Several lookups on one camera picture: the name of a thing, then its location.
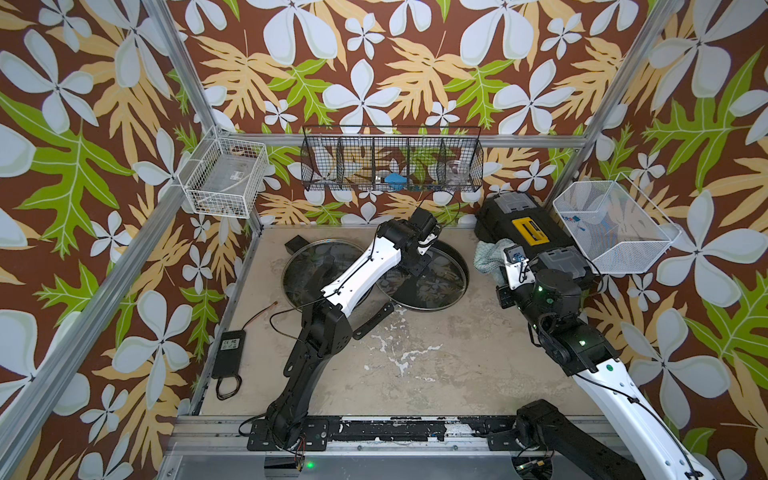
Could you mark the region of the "grey-green cloth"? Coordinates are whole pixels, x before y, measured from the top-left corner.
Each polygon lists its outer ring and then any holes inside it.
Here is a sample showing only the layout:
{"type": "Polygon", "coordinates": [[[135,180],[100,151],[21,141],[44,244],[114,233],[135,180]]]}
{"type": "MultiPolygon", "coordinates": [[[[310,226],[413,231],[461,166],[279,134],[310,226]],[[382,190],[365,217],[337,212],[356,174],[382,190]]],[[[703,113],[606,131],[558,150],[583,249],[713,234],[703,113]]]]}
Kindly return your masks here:
{"type": "Polygon", "coordinates": [[[490,275],[497,286],[507,286],[506,255],[504,251],[517,244],[511,239],[501,239],[495,243],[479,241],[475,249],[473,264],[477,271],[490,275]]]}

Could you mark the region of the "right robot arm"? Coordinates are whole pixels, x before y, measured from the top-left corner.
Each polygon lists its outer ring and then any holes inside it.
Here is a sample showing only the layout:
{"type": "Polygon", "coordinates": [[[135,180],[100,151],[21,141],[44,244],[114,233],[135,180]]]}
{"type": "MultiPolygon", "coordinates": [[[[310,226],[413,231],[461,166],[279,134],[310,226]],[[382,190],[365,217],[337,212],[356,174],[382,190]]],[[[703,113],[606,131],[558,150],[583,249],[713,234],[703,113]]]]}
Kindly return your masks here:
{"type": "Polygon", "coordinates": [[[519,409],[531,442],[566,456],[601,479],[711,479],[704,466],[671,432],[631,379],[618,352],[581,317],[583,290],[569,272],[537,272],[524,262],[503,268],[498,287],[503,307],[524,316],[533,343],[599,407],[630,456],[624,458],[538,401],[519,409]]]}

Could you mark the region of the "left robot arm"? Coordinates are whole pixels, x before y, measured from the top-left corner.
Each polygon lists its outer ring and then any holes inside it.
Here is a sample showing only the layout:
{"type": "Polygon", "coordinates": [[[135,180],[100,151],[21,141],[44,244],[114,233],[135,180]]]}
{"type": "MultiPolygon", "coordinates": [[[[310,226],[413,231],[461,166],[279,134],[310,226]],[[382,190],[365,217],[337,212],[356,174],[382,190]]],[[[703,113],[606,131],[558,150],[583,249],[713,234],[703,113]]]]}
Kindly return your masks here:
{"type": "Polygon", "coordinates": [[[338,277],[322,287],[312,286],[311,300],[301,306],[301,330],[283,369],[287,383],[265,412],[269,442],[286,451],[298,445],[323,370],[353,337],[352,311],[391,269],[421,273],[441,230],[433,214],[420,207],[408,219],[388,220],[376,228],[369,246],[338,277]]]}

